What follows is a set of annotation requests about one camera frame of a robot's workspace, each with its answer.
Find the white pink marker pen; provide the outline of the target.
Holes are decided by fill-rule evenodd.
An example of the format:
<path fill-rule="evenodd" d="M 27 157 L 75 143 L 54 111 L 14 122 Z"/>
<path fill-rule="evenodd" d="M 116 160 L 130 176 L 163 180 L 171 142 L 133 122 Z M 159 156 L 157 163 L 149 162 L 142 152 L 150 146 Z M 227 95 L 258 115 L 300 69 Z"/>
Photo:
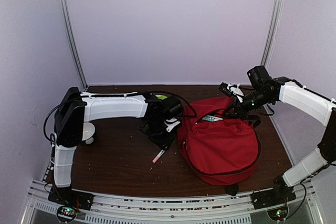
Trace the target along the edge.
<path fill-rule="evenodd" d="M 165 153 L 165 150 L 160 150 L 158 154 L 154 157 L 154 159 L 152 159 L 152 163 L 156 163 L 164 153 Z"/>

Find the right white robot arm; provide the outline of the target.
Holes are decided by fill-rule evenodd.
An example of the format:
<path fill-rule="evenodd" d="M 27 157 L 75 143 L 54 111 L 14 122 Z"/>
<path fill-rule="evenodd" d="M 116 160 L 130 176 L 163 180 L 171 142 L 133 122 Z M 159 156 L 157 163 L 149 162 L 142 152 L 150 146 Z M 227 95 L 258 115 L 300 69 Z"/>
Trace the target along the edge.
<path fill-rule="evenodd" d="M 298 147 L 299 140 L 312 147 L 306 156 L 297 158 L 292 168 L 279 175 L 269 199 L 279 204 L 293 192 L 293 188 L 307 178 L 335 164 L 335 99 L 318 94 L 299 81 L 288 77 L 271 77 L 264 66 L 247 72 L 252 89 L 244 94 L 239 84 L 228 84 L 225 91 L 234 97 L 228 108 L 240 119 L 264 105 L 278 103 L 276 109 L 283 114 L 275 122 L 281 136 L 294 138 L 288 147 Z"/>

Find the red backpack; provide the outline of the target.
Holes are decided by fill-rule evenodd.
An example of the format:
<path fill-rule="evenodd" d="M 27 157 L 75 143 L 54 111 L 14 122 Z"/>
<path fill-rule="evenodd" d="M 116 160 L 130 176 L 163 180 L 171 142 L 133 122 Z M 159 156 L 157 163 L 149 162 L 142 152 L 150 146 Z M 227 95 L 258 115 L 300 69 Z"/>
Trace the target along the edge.
<path fill-rule="evenodd" d="M 185 105 L 177 142 L 180 154 L 202 181 L 222 186 L 227 194 L 235 196 L 239 183 L 257 169 L 261 143 L 255 128 L 261 120 L 257 115 L 245 120 L 223 116 L 232 101 L 216 97 Z M 223 120 L 206 122 L 202 120 L 206 115 Z"/>

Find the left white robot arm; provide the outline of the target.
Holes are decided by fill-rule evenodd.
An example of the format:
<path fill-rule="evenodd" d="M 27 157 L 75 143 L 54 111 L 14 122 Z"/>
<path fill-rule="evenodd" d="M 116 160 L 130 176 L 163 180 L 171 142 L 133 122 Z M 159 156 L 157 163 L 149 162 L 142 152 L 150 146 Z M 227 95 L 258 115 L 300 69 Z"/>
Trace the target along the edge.
<path fill-rule="evenodd" d="M 130 93 L 81 92 L 77 87 L 67 90 L 60 104 L 47 114 L 54 118 L 53 132 L 47 134 L 47 120 L 43 134 L 52 147 L 54 167 L 52 192 L 64 205 L 71 205 L 76 197 L 71 188 L 73 158 L 77 146 L 91 144 L 96 128 L 93 121 L 115 118 L 141 119 L 139 130 L 160 148 L 156 162 L 166 152 L 187 115 L 183 106 L 190 103 L 182 96 L 167 91 L 139 91 Z"/>

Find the white glue stick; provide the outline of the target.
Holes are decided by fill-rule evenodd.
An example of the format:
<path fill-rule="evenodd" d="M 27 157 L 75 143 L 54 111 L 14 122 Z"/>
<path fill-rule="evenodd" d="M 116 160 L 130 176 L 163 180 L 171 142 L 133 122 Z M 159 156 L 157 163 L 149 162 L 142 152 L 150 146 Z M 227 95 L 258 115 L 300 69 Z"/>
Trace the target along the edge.
<path fill-rule="evenodd" d="M 223 120 L 223 118 L 213 116 L 213 115 L 206 115 L 202 118 L 202 120 L 206 122 L 217 122 L 217 121 Z"/>

